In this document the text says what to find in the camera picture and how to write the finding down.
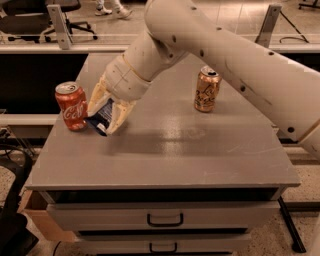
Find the table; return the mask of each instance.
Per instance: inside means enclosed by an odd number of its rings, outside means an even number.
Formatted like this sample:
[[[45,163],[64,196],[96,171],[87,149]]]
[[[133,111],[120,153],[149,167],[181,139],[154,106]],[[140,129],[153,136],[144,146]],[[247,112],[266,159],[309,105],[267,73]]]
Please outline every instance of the table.
[[[89,55],[87,95],[114,56]],[[58,118],[26,187],[85,253],[232,253],[299,185],[270,121],[225,81],[212,113],[194,109],[203,65],[188,56],[159,75],[107,138]]]

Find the red soda can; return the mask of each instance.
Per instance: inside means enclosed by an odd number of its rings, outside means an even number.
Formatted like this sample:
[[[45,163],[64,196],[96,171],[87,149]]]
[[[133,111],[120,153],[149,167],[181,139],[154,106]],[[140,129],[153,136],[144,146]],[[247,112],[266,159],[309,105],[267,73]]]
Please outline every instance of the red soda can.
[[[62,111],[63,120],[71,131],[84,129],[87,124],[86,94],[76,82],[65,82],[56,87],[56,100]]]
[[[195,109],[201,112],[210,112],[214,109],[221,80],[222,77],[209,66],[201,68],[194,99]]]

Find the black drawer handle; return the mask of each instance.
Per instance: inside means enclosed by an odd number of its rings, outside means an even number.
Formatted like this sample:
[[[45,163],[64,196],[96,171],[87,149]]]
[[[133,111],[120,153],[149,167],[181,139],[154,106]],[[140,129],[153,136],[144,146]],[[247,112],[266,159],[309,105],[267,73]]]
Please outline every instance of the black drawer handle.
[[[176,253],[177,250],[178,250],[178,244],[177,243],[174,243],[174,248],[173,250],[171,251],[155,251],[153,250],[152,248],[152,243],[149,243],[149,250],[151,253],[154,253],[154,254],[171,254],[171,253]]]
[[[180,213],[180,221],[177,223],[153,223],[151,222],[151,214],[147,216],[148,225],[156,228],[170,228],[170,227],[179,227],[183,224],[183,213]]]

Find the white robotic arm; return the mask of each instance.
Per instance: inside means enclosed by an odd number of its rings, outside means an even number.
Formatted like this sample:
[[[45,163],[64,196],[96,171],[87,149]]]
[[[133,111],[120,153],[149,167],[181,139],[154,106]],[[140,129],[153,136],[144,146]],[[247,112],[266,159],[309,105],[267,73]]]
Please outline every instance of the white robotic arm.
[[[107,134],[122,124],[161,71],[192,53],[320,160],[318,72],[217,27],[191,0],[149,0],[145,24],[107,66],[92,95],[89,116],[110,97],[114,102]]]

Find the cardboard box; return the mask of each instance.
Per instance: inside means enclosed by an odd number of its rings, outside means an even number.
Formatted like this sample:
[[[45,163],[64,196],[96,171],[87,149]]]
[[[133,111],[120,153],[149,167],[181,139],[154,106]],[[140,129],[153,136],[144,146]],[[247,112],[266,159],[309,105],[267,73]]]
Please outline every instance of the cardboard box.
[[[46,211],[47,205],[39,192],[27,190],[23,194],[18,212],[28,215],[45,239],[74,242],[75,234],[72,231],[64,231],[58,226]]]

